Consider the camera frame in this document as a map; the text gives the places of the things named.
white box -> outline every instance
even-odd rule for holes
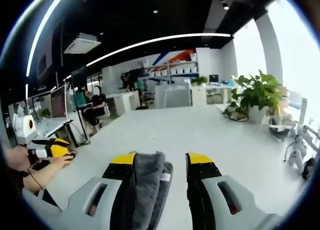
[[[192,73],[197,73],[198,72],[198,68],[196,66],[191,68],[191,72]]]

cable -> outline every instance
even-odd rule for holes
[[[289,148],[290,146],[292,146],[295,142],[296,142],[296,141],[293,141],[292,143],[289,144],[289,146],[286,147],[286,149],[285,149],[285,154],[284,154],[284,159],[283,159],[284,162],[287,160],[288,148]]]
[[[79,133],[80,135],[83,135],[83,134],[80,132],[79,128],[78,128],[76,125],[73,124],[73,122],[71,122],[71,124],[72,124],[72,126],[74,126],[74,128],[78,131],[78,133]]]
[[[232,113],[239,113],[239,114],[243,114],[243,116],[239,117],[239,118],[233,118],[233,117],[228,116],[227,114],[223,114],[227,119],[230,119],[235,122],[246,122],[249,120],[249,115],[244,111],[236,111],[236,110],[232,110],[232,111],[228,110],[228,111],[231,113],[231,115],[232,115]]]
[[[40,183],[35,179],[35,177],[31,174],[30,170],[27,168],[30,176],[33,178],[33,180],[35,180],[35,182],[39,185],[39,187],[42,189],[42,191],[44,191],[43,187],[40,185]]]

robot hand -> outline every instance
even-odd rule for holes
[[[61,138],[32,140],[33,144],[44,145],[42,149],[28,149],[29,155],[38,158],[59,158],[69,153],[70,143]]]

desk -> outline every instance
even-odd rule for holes
[[[226,104],[228,102],[228,89],[234,89],[234,86],[230,86],[227,84],[222,85],[206,85],[206,89],[222,89],[223,90],[223,104]]]
[[[113,93],[105,96],[107,99],[114,99],[116,113],[121,116],[131,110],[140,107],[140,98],[138,91]]]
[[[69,125],[72,121],[73,119],[66,119],[63,117],[49,118],[45,121],[38,123],[36,125],[36,130],[38,131],[40,136],[48,138],[55,134],[61,128],[66,127],[70,134],[71,140],[73,141],[74,146],[77,148],[79,145]]]
[[[283,163],[286,147],[274,140],[268,126],[230,121],[215,105],[130,111],[103,127],[91,145],[80,146],[46,189],[65,209],[68,197],[92,177],[101,177],[115,156],[162,151],[173,164],[173,175],[157,229],[191,230],[185,153],[196,152],[252,191],[262,210],[283,215],[304,181]]]

computer mouse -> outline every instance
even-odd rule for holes
[[[73,157],[72,159],[74,159],[76,157],[76,155],[77,154],[75,152],[69,152],[69,153],[65,154],[64,156],[72,156]]]

